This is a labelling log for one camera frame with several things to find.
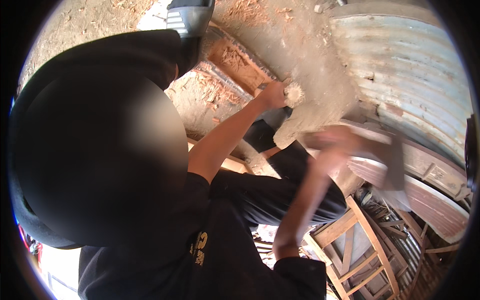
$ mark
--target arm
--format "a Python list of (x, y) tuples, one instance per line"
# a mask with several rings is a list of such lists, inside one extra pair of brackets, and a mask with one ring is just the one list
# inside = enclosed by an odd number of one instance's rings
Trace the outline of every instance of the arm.
[(349, 152), (347, 149), (356, 147), (357, 141), (349, 129), (345, 127), (341, 131), (338, 132), (338, 129), (335, 129), (335, 132), (318, 133), (319, 139), (331, 138), (333, 135), (337, 143), (322, 151), (316, 160), (312, 158), (309, 161), (307, 174), (275, 236), (273, 251), (277, 260), (299, 255), (298, 249), (305, 228), (330, 185), (327, 173), (345, 163)]
[(225, 158), (255, 119), (266, 110), (285, 106), (283, 83), (272, 82), (241, 111), (216, 126), (190, 150), (188, 171), (211, 183)]

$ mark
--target metal sheet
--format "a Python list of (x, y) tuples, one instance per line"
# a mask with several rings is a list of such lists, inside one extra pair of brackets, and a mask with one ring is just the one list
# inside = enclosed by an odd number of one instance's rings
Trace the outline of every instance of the metal sheet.
[[(355, 175), (379, 187), (386, 167), (376, 161), (355, 158), (348, 162)], [(405, 175), (405, 192), (412, 211), (421, 217), (445, 241), (459, 241), (467, 226), (468, 213), (435, 189)]]
[(381, 122), (463, 166), (472, 107), (467, 77), (447, 33), (432, 22), (365, 14), (362, 4), (353, 5), (335, 8), (331, 27), (360, 99), (377, 106)]

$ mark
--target black trousers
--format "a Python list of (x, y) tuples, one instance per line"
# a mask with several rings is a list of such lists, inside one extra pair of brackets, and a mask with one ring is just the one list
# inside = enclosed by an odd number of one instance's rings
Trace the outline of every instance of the black trousers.
[[(185, 64), (184, 61), (188, 60), (183, 53), (180, 37), (173, 30), (141, 31), (102, 38), (71, 48), (48, 61), (31, 78), (22, 96), (33, 100), (62, 72), (77, 66), (129, 68), (165, 90), (175, 80), (175, 65)], [(19, 102), (26, 109), (31, 100)], [(212, 182), (210, 196), (228, 197), (252, 224), (279, 225), (305, 175), (308, 156), (305, 149), (294, 142), (269, 158), (268, 162), (281, 180), (221, 170)], [(332, 181), (312, 223), (335, 221), (345, 210), (344, 196)]]

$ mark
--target dirt floor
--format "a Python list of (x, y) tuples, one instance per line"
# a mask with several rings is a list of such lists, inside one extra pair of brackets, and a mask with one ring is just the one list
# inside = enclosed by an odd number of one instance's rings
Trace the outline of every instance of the dirt floor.
[[(23, 86), (47, 60), (75, 45), (136, 30), (151, 7), (151, 0), (65, 0), (52, 13), (28, 56), (19, 85)], [(340, 63), (329, 30), (333, 2), (321, 2), (322, 13), (313, 11), (314, 0), (217, 0), (213, 21), (255, 53), (280, 80), (290, 77), (305, 93), (279, 129), (275, 142), (285, 147), (302, 132), (315, 131), (357, 111), (355, 90)], [(198, 83), (187, 74), (169, 92), (190, 137), (200, 138), (220, 121), (241, 109), (242, 103), (223, 101), (216, 109), (205, 105)], [(276, 173), (245, 142), (235, 156), (245, 159), (256, 174)]]

